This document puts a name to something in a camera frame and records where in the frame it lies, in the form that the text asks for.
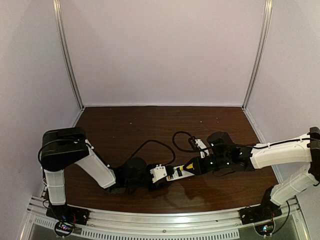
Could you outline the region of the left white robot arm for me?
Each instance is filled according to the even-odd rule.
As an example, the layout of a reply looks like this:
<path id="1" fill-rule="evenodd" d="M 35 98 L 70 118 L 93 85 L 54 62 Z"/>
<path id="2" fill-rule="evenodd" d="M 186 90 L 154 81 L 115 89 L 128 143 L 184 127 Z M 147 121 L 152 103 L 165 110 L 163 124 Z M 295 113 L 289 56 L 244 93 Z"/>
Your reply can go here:
<path id="1" fill-rule="evenodd" d="M 49 203 L 53 206 L 67 204 L 64 171 L 71 165 L 82 168 L 102 189 L 114 195 L 131 194 L 144 187 L 150 191 L 165 188 L 174 173 L 170 163 L 147 164 L 134 155 L 121 166 L 111 167 L 97 153 L 81 127 L 45 132 L 37 157 L 44 173 Z"/>

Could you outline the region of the yellow handled screwdriver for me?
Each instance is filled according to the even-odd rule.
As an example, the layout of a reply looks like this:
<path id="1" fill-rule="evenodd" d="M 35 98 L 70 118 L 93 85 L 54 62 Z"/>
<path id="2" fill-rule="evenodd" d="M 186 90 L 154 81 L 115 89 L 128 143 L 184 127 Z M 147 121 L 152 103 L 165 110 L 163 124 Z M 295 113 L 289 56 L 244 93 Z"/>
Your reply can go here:
<path id="1" fill-rule="evenodd" d="M 195 168 L 193 163 L 188 163 L 185 165 L 177 166 L 176 169 L 180 171 L 193 171 Z"/>

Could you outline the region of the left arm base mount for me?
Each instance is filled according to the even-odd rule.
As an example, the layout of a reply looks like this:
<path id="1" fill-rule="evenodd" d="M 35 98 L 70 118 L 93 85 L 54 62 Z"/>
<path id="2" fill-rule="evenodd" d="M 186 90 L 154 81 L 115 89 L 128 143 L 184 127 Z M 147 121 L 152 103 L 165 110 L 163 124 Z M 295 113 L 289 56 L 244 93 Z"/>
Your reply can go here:
<path id="1" fill-rule="evenodd" d="M 90 211 L 69 205 L 49 205 L 46 216 L 57 220 L 53 230 L 60 238 L 70 236 L 77 225 L 85 226 L 89 218 Z"/>

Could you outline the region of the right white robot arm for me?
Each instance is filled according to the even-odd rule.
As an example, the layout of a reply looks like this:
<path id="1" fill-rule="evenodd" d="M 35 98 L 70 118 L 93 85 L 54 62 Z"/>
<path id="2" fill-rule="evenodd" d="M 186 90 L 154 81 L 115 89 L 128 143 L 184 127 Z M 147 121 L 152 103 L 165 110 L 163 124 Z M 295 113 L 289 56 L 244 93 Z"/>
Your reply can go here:
<path id="1" fill-rule="evenodd" d="M 266 190 L 261 205 L 281 206 L 288 199 L 320 182 L 320 130 L 310 128 L 299 137 L 256 145 L 235 144 L 227 132 L 218 131 L 207 137 L 210 153 L 193 157 L 181 167 L 193 175 L 230 168 L 246 172 L 272 165 L 300 162 L 304 165 L 285 181 Z"/>

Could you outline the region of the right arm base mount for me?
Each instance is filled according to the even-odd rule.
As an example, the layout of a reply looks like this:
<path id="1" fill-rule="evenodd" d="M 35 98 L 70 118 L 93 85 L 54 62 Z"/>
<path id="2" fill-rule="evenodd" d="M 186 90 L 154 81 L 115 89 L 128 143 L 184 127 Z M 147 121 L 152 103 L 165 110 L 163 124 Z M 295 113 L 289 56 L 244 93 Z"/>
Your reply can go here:
<path id="1" fill-rule="evenodd" d="M 280 208 L 272 210 L 269 207 L 247 206 L 239 210 L 243 225 L 253 224 L 255 232 L 262 237 L 271 236 L 276 228 L 275 217 L 282 215 Z"/>

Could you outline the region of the white remote control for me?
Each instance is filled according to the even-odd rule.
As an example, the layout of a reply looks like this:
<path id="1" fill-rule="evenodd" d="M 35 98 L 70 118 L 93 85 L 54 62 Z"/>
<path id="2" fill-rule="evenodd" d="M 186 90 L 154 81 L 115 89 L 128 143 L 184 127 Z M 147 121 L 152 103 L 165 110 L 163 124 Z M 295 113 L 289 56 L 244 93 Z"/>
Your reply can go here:
<path id="1" fill-rule="evenodd" d="M 168 182 L 172 182 L 172 181 L 177 181 L 177 180 L 181 180 L 181 179 L 185 179 L 185 178 L 189 178 L 194 176 L 193 173 L 190 173 L 188 171 L 180 171 L 177 169 L 178 166 L 173 168 L 173 174 L 171 175 L 167 175 L 167 176 L 171 176 L 172 180 L 167 180 L 167 177 L 165 178 Z"/>

